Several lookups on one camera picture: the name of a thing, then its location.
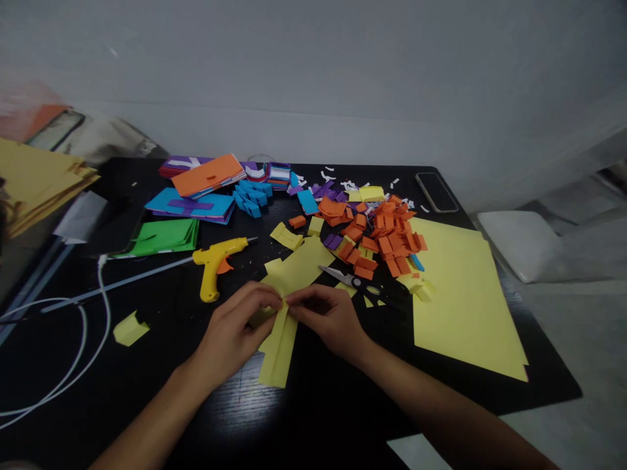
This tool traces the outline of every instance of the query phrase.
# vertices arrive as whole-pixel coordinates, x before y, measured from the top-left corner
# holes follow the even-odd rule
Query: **phone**
[[[416,173],[416,181],[435,212],[457,212],[459,207],[444,181],[436,173]]]

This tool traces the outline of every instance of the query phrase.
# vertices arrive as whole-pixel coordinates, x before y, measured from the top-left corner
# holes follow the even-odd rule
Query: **green paper stack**
[[[146,222],[132,242],[135,246],[120,257],[144,257],[157,253],[196,249],[198,219]]]

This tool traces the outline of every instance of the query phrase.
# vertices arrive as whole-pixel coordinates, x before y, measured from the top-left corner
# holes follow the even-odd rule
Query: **table surface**
[[[161,163],[112,159],[101,169],[103,178],[93,189],[109,200],[120,195],[148,200],[170,185],[157,173]],[[337,181],[351,179],[360,185],[368,181],[386,188],[400,178],[393,192],[413,200],[416,207],[428,204],[414,174],[437,172],[425,166],[329,166],[334,166]],[[310,183],[322,180],[323,169],[317,164],[293,165],[293,170]],[[263,263],[290,254],[268,235],[280,221],[286,222],[302,210],[296,197],[274,194],[260,219],[235,209],[227,226],[201,223],[199,247],[203,248],[234,237],[259,237],[258,243],[231,257],[234,271],[219,277],[222,300],[246,281],[264,277]],[[463,211],[418,211],[425,219],[473,228]],[[97,287],[95,260],[81,257],[79,252],[72,252],[39,298],[72,297]],[[113,283],[186,256],[189,253],[112,260],[104,267],[104,281]],[[336,261],[332,266],[343,265]],[[387,270],[376,273],[384,283],[393,282]],[[414,347],[409,335],[401,332],[381,334],[376,310],[366,309],[360,296],[353,301],[366,331],[377,341],[497,415],[581,397],[581,389],[533,314],[501,269],[499,275],[530,363],[529,383]],[[0,431],[0,462],[31,460],[46,470],[87,467],[198,345],[211,312],[219,305],[200,301],[201,278],[202,267],[190,263],[112,291],[112,324],[137,310],[139,320],[146,321],[150,331],[130,348],[117,344],[111,335],[89,371],[68,391]],[[317,282],[336,284],[327,274]],[[93,297],[85,307],[88,342],[77,370],[93,354],[105,327],[101,298]],[[53,389],[78,350],[80,331],[75,307],[49,313],[13,331],[0,350],[0,403],[4,410],[36,403]],[[273,468],[404,468],[385,442],[416,434],[419,429],[367,377],[331,354],[307,327],[298,327],[284,390],[257,383],[262,361],[263,355],[257,353],[209,397],[170,456],[167,468],[208,463],[218,467],[259,465],[265,461],[272,462]]]

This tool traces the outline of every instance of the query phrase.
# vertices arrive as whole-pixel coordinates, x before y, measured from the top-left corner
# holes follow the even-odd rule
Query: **hand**
[[[320,284],[285,298],[289,313],[309,326],[338,356],[354,364],[372,343],[361,328],[348,291]]]
[[[181,366],[188,386],[193,385],[206,398],[241,369],[272,332],[276,316],[255,330],[246,326],[248,320],[259,309],[280,309],[281,305],[281,296],[274,287],[253,281],[220,305],[196,352]]]

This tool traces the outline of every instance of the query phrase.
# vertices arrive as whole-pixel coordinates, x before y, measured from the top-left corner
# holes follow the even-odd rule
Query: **yellow glue gun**
[[[206,302],[215,302],[220,293],[217,291],[217,269],[222,260],[233,253],[239,253],[248,246],[248,242],[256,240],[254,238],[233,238],[226,242],[211,245],[209,250],[196,250],[192,254],[194,263],[204,264],[204,273],[202,275],[201,300]]]

